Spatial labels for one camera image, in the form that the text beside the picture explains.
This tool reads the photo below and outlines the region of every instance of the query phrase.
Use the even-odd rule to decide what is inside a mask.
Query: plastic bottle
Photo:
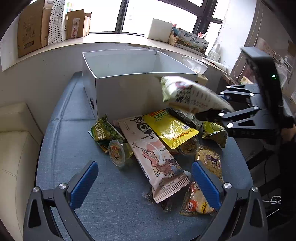
[[[220,44],[216,44],[212,50],[209,51],[209,54],[207,55],[207,58],[213,61],[218,62],[218,60],[220,59],[220,55],[219,53],[219,48],[220,48]]]

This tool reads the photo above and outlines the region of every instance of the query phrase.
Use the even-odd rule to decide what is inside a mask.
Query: gray tabletop
[[[173,197],[171,212],[163,212],[141,196],[147,181],[135,163],[120,171],[90,137],[95,124],[81,81],[81,72],[73,75],[62,94],[47,127],[38,169],[37,186],[43,190],[67,182],[89,160],[98,163],[99,174],[81,208],[75,212],[94,240],[178,240],[189,241],[206,228],[209,215],[185,217],[178,214],[187,187]],[[252,178],[245,160],[233,138],[227,138],[224,149],[207,142],[221,154],[223,177],[236,188],[249,188]],[[190,171],[193,160],[176,157]],[[65,240],[71,240],[53,208],[58,227]]]

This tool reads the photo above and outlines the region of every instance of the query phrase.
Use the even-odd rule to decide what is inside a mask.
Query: plastic lid
[[[220,44],[215,44],[214,47],[212,48],[212,51],[215,51],[216,53],[219,52]]]
[[[178,146],[178,151],[185,156],[195,155],[199,147],[199,142],[195,137],[190,138]]]
[[[125,153],[121,143],[118,140],[112,140],[108,146],[109,156],[115,166],[123,167],[126,161]]]

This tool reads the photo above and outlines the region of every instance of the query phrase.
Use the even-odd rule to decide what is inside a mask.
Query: black robotic claw
[[[98,164],[90,161],[69,183],[61,183],[55,189],[44,191],[34,187],[25,213],[23,240],[64,240],[50,208],[56,207],[73,241],[94,241],[74,210],[82,205],[97,176]]]

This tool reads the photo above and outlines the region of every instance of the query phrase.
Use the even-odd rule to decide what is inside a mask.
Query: white snack bag
[[[118,124],[153,187],[156,203],[162,202],[190,182],[142,116],[124,119]]]

